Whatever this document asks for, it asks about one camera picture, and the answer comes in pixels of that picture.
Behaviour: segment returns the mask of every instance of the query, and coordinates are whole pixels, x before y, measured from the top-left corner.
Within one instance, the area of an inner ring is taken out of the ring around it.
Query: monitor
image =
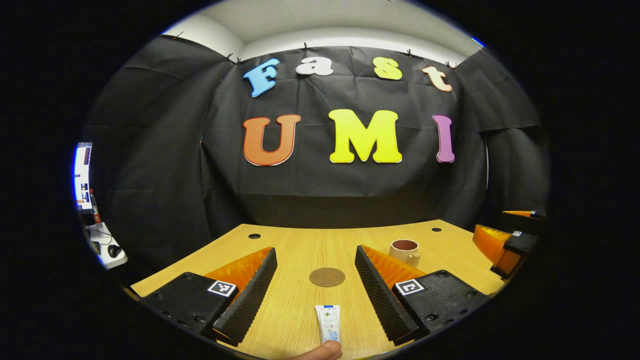
[[[81,142],[76,146],[74,160],[74,193],[76,195],[77,210],[80,214],[93,213],[91,196],[89,194],[89,160],[91,158],[90,142]]]

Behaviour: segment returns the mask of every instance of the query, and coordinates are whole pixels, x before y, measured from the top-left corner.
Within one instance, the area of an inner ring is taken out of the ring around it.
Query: computer mouse
[[[115,258],[116,256],[118,256],[118,254],[122,251],[122,248],[119,247],[118,245],[109,245],[109,247],[107,248],[107,252],[109,253],[109,256],[111,256],[112,258]]]

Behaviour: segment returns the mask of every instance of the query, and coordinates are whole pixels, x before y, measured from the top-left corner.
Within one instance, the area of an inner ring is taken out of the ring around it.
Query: hand
[[[336,360],[342,356],[342,345],[337,341],[328,340],[317,348],[298,356],[284,360]]]

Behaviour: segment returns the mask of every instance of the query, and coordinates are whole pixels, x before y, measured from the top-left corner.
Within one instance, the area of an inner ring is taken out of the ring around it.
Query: white wall
[[[305,42],[309,47],[362,46],[400,51],[402,53],[405,53],[407,49],[411,49],[411,53],[414,55],[443,64],[448,61],[452,66],[455,63],[461,63],[467,58],[456,51],[410,35],[378,29],[338,27],[306,29],[263,38],[246,44],[238,56],[246,60],[268,53],[301,49],[304,48]]]
[[[182,33],[181,38],[202,44],[224,56],[233,53],[232,58],[244,47],[244,42],[231,31],[199,13],[182,19],[163,34],[176,36],[179,33]]]
[[[245,44],[220,23],[196,13],[176,23],[165,35],[180,37],[207,46],[222,55],[233,53],[233,60],[240,57],[247,60],[256,56],[278,51],[301,49],[306,42],[309,47],[318,46],[362,46],[377,47],[405,53],[411,53],[439,63],[451,65],[461,63],[467,57],[436,43],[410,35],[392,31],[367,28],[317,28],[293,31],[263,38]]]

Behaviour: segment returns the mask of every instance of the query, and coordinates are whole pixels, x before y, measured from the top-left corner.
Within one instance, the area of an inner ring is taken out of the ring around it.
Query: orange letter u
[[[300,121],[299,115],[282,115],[276,119],[280,124],[280,146],[276,151],[265,151],[262,148],[264,128],[269,124],[268,117],[254,117],[243,123],[244,133],[244,158],[257,166],[273,166],[282,164],[289,159],[293,152],[293,142],[296,135],[296,123]]]

